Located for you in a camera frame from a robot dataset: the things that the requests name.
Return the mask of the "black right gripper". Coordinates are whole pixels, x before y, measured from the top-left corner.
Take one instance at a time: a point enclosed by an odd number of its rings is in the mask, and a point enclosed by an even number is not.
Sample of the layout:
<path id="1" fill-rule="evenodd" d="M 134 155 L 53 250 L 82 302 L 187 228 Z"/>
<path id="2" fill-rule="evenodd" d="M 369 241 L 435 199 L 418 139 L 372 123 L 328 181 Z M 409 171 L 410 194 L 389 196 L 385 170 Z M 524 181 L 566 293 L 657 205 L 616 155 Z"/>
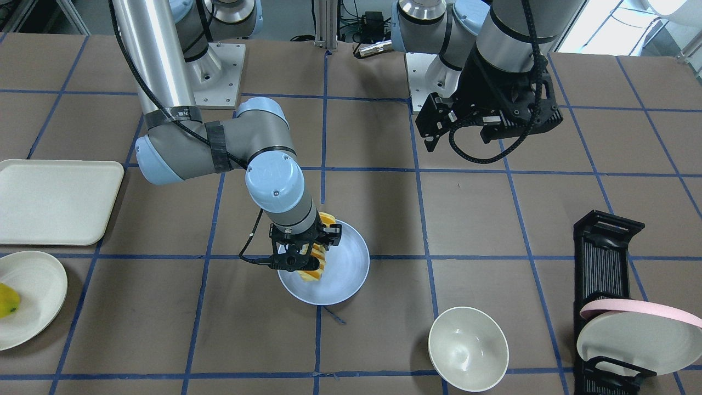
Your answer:
<path id="1" fill-rule="evenodd" d="M 313 256 L 314 245 L 326 249 L 341 242 L 343 226 L 332 223 L 328 227 L 316 222 L 302 233 L 282 231 L 275 224 L 270 226 L 269 237 L 273 255 L 268 258 L 268 267 L 286 272 L 313 272 L 321 267 L 321 259 Z"/>

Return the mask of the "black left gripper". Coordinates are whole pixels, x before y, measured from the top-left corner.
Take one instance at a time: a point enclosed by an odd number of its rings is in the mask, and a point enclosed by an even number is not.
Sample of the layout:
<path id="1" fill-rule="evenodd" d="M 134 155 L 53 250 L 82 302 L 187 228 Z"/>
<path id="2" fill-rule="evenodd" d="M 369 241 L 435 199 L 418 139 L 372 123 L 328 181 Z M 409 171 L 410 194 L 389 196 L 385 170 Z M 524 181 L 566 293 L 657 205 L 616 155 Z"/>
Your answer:
<path id="1" fill-rule="evenodd" d="M 554 98 L 547 60 L 528 56 L 526 72 L 506 72 L 491 65 L 471 50 L 449 97 L 431 93 L 416 117 L 419 135 L 428 152 L 435 150 L 444 135 L 452 149 L 464 154 L 455 142 L 456 132 L 464 127 L 482 127 L 482 142 L 531 137 L 558 127 L 564 117 Z"/>

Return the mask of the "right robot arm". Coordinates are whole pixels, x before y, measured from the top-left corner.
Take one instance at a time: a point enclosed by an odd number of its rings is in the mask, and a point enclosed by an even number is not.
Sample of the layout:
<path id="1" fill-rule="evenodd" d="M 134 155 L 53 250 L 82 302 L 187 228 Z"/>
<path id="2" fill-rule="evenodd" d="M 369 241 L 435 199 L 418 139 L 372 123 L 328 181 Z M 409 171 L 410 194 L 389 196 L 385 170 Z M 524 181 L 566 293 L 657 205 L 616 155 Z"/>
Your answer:
<path id="1" fill-rule="evenodd" d="M 206 122 L 188 64 L 213 57 L 209 23 L 236 1 L 110 1 L 116 42 L 138 86 L 147 133 L 135 152 L 148 182 L 166 185 L 240 168 L 259 216 L 269 218 L 271 255 L 247 263 L 320 276 L 343 227 L 319 212 L 298 163 L 281 106 L 255 97 L 236 116 Z"/>

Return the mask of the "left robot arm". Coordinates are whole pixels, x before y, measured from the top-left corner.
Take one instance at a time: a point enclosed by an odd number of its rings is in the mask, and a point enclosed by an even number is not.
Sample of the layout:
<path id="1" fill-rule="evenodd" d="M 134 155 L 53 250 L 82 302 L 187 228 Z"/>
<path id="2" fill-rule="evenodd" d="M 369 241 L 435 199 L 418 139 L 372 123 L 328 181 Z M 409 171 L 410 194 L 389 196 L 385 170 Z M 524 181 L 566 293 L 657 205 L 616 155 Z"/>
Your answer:
<path id="1" fill-rule="evenodd" d="M 436 55 L 458 72 L 451 93 L 432 88 L 416 117 L 428 152 L 447 137 L 464 160 L 490 164 L 528 137 L 563 122 L 547 71 L 548 52 L 566 32 L 583 1 L 396 1 L 391 40 L 397 52 Z M 482 142 L 512 138 L 494 157 L 469 155 L 458 130 L 480 127 Z"/>

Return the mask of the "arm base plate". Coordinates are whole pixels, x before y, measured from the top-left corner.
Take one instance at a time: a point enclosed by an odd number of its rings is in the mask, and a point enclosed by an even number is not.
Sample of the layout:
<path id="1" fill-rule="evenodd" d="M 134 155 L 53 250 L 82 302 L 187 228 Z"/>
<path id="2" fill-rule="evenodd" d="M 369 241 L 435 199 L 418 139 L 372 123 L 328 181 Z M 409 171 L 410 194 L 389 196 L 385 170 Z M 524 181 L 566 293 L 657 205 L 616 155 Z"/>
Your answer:
<path id="1" fill-rule="evenodd" d="M 185 63 L 198 107 L 236 109 L 245 57 L 243 43 L 210 43 L 206 54 Z"/>
<path id="2" fill-rule="evenodd" d="M 407 53 L 405 60 L 414 115 L 418 115 L 431 93 L 449 97 L 458 87 L 460 71 L 446 66 L 439 55 Z"/>

